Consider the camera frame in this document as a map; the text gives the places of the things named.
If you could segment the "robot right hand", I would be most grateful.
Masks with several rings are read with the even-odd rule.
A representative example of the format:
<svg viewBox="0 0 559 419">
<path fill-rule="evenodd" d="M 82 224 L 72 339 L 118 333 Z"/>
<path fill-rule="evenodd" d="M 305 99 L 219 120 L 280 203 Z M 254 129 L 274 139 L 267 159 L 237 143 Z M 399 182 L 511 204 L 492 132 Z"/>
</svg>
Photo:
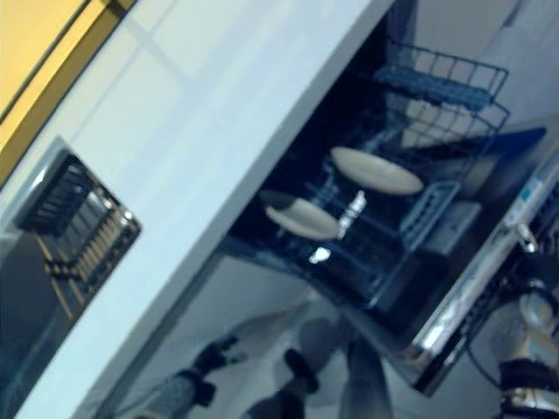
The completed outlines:
<svg viewBox="0 0 559 419">
<path fill-rule="evenodd" d="M 521 247 L 519 270 L 530 287 L 551 291 L 553 288 L 553 264 L 555 260 L 540 251 L 539 244 L 532 230 L 525 223 L 515 227 L 518 243 Z"/>
</svg>

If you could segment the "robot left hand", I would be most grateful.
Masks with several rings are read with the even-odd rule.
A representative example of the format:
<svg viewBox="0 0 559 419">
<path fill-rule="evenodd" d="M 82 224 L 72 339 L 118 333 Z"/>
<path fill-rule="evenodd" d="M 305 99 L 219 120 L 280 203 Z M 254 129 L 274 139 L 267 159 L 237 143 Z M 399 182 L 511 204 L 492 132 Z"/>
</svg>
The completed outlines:
<svg viewBox="0 0 559 419">
<path fill-rule="evenodd" d="M 195 358 L 192 369 L 200 375 L 207 375 L 223 367 L 244 362 L 247 354 L 230 353 L 237 344 L 238 338 L 233 335 L 226 335 L 214 340 Z"/>
</svg>

